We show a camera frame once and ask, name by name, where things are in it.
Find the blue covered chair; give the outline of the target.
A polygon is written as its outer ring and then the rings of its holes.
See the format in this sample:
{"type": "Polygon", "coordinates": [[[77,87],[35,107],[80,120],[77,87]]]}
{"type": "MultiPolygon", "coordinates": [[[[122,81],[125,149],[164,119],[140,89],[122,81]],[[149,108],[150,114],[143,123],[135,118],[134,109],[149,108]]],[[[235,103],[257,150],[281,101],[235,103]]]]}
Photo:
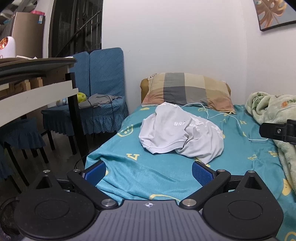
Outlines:
{"type": "Polygon", "coordinates": [[[93,94],[121,96],[111,104],[96,108],[80,109],[83,131],[93,133],[112,133],[121,128],[128,116],[125,100],[124,56],[121,48],[81,52],[73,56],[77,61],[70,69],[75,74],[79,92],[87,98],[93,94]]]}

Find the blue covered stool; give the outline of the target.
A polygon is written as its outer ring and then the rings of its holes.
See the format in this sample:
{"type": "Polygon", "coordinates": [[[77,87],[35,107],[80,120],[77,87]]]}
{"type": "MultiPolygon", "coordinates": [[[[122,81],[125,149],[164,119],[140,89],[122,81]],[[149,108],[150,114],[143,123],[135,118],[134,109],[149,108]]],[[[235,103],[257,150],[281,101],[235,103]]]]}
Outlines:
{"type": "Polygon", "coordinates": [[[37,128],[37,121],[33,119],[14,120],[1,127],[1,180],[8,178],[12,174],[12,169],[5,160],[4,151],[7,150],[11,154],[11,160],[15,165],[24,184],[29,186],[29,182],[22,173],[11,148],[16,149],[30,149],[39,150],[44,162],[47,164],[48,158],[44,147],[46,146],[39,130],[37,128]]]}

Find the grey folded garment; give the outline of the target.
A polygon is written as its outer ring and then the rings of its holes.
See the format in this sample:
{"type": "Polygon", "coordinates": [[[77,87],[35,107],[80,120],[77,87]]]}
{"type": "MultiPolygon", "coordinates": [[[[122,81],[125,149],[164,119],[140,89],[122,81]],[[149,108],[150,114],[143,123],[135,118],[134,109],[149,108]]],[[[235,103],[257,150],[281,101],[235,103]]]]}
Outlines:
{"type": "Polygon", "coordinates": [[[104,104],[111,104],[113,100],[122,98],[121,96],[104,95],[104,94],[93,94],[86,101],[79,103],[79,108],[96,108],[104,104]]]}

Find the white t-shirt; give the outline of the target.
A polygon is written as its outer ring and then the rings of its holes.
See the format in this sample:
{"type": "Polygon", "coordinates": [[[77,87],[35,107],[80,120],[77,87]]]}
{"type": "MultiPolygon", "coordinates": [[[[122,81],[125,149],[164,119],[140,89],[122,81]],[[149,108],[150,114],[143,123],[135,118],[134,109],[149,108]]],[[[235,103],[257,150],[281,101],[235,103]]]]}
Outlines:
{"type": "Polygon", "coordinates": [[[175,151],[204,164],[224,150],[224,138],[217,125],[168,102],[158,105],[153,114],[143,119],[138,137],[152,154],[175,151]]]}

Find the teal patterned bed sheet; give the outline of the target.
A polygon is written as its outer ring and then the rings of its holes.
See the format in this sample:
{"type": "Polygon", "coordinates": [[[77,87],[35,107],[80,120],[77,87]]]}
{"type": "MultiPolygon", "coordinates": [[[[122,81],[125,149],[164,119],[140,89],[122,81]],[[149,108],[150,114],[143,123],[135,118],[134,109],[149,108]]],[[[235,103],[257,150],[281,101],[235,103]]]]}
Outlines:
{"type": "MultiPolygon", "coordinates": [[[[116,201],[180,201],[200,188],[192,175],[193,158],[175,152],[153,155],[142,147],[138,138],[140,126],[154,110],[154,106],[138,107],[123,121],[121,130],[86,159],[86,167],[98,160],[104,161],[106,174],[97,188],[116,201]]],[[[208,167],[225,169],[233,175],[256,171],[283,210],[277,238],[295,240],[295,193],[285,177],[274,141],[260,137],[258,123],[242,105],[236,105],[236,113],[232,115],[204,110],[200,106],[186,106],[185,110],[210,118],[222,131],[223,153],[208,167]]]]}

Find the green fleece blanket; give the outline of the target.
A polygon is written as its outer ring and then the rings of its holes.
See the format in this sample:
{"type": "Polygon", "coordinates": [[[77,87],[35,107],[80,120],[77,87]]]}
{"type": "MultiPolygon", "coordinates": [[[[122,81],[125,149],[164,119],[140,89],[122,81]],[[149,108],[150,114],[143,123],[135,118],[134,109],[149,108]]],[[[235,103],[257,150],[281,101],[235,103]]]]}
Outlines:
{"type": "MultiPolygon", "coordinates": [[[[257,123],[284,124],[295,120],[295,95],[271,95],[265,92],[252,93],[245,104],[247,112],[257,123]]],[[[295,190],[295,145],[274,141],[285,176],[295,190]]]]}

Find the yellow green plush toy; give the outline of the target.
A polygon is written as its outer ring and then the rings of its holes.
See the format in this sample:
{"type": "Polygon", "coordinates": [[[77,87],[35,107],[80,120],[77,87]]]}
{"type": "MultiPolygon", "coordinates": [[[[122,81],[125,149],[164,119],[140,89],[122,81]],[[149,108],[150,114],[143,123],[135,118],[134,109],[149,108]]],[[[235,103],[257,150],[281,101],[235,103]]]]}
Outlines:
{"type": "Polygon", "coordinates": [[[78,92],[77,100],[78,100],[78,103],[85,102],[87,100],[86,94],[84,94],[83,92],[78,92]]]}

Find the cardboard box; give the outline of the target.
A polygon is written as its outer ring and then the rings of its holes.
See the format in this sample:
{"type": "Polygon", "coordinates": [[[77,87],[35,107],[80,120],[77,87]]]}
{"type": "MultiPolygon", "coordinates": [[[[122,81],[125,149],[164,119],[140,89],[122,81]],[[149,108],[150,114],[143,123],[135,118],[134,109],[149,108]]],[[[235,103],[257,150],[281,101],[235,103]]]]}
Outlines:
{"type": "Polygon", "coordinates": [[[11,36],[16,43],[16,55],[29,58],[43,57],[44,24],[44,15],[16,13],[11,29],[11,36]]]}

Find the framed leaf picture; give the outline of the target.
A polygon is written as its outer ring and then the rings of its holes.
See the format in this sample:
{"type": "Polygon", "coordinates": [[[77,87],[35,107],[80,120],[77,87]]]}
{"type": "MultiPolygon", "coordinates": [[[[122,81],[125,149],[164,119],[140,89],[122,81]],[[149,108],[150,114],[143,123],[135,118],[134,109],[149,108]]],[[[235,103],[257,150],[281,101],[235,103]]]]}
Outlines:
{"type": "Polygon", "coordinates": [[[295,10],[284,0],[253,0],[262,32],[295,24],[295,10]]]}

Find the plaid pillow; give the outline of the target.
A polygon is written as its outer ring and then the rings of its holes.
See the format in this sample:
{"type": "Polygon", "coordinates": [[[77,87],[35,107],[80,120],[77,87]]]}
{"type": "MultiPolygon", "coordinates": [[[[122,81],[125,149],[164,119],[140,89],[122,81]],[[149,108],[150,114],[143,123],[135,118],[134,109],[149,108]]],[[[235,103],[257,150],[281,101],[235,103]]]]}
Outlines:
{"type": "Polygon", "coordinates": [[[140,83],[142,106],[169,102],[178,105],[201,103],[225,113],[235,113],[231,89],[222,80],[191,73],[157,73],[140,83]]]}

